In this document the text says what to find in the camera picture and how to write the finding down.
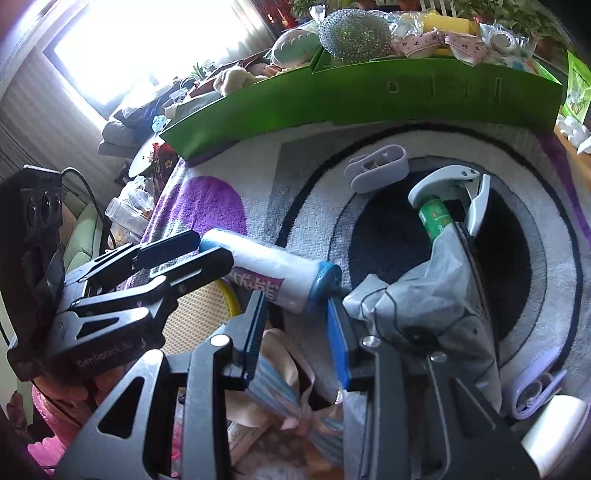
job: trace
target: mesh surface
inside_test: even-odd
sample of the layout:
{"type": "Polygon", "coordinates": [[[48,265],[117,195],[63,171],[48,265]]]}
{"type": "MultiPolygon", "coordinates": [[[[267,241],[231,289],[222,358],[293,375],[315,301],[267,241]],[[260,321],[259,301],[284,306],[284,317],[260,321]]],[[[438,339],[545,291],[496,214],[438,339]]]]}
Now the mesh surface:
{"type": "Polygon", "coordinates": [[[178,300],[163,334],[167,355],[189,352],[230,319],[228,303],[215,282],[178,300]]]}

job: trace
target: silver screw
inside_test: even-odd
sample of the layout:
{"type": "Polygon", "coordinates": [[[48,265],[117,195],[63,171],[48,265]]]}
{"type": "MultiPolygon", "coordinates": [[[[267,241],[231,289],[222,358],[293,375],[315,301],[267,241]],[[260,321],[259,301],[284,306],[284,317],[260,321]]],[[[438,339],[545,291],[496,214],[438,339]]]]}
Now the silver screw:
{"type": "Polygon", "coordinates": [[[230,343],[230,337],[228,335],[224,335],[223,333],[214,335],[210,340],[210,343],[213,346],[224,346],[230,343]]]}
{"type": "Polygon", "coordinates": [[[443,352],[434,352],[431,354],[431,362],[435,362],[437,364],[444,364],[447,362],[447,355],[443,352]]]}
{"type": "Polygon", "coordinates": [[[361,343],[368,348],[376,348],[382,341],[374,335],[368,335],[367,337],[363,337],[361,343]]]}

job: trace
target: purple plastic object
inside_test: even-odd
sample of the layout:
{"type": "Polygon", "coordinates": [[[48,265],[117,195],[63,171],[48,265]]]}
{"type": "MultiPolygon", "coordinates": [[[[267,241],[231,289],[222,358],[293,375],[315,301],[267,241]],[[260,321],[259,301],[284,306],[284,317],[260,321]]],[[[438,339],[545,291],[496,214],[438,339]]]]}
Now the purple plastic object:
{"type": "Polygon", "coordinates": [[[352,158],[345,167],[345,178],[355,193],[369,193],[406,178],[409,172],[406,150],[400,145],[386,145],[352,158]]]}
{"type": "Polygon", "coordinates": [[[509,387],[503,389],[504,414],[516,420],[526,419],[560,391],[560,383],[567,371],[549,372],[559,354],[558,346],[542,353],[509,387]]]}

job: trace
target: gray cloth bag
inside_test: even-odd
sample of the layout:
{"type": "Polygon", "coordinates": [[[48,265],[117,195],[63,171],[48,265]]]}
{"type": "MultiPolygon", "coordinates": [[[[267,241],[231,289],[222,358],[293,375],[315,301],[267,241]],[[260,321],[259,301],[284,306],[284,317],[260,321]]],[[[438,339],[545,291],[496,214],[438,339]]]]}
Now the gray cloth bag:
{"type": "MultiPolygon", "coordinates": [[[[501,381],[492,325],[475,262],[461,230],[451,224],[433,243],[431,259],[388,285],[368,275],[343,301],[347,313],[369,332],[408,345],[405,328],[425,327],[472,380],[493,408],[501,408],[501,381]]],[[[413,366],[406,364],[411,372],[413,366]]],[[[344,395],[346,478],[356,478],[365,424],[365,396],[344,395]]]]}

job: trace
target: window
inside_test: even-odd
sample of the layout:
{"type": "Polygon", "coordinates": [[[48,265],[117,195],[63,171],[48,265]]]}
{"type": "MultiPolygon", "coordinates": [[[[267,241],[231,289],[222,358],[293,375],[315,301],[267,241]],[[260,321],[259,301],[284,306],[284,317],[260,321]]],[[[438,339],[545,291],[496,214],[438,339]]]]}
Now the window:
{"type": "Polygon", "coordinates": [[[195,62],[225,60],[244,36],[229,0],[100,0],[44,54],[107,119],[126,95],[185,76],[195,62]]]}

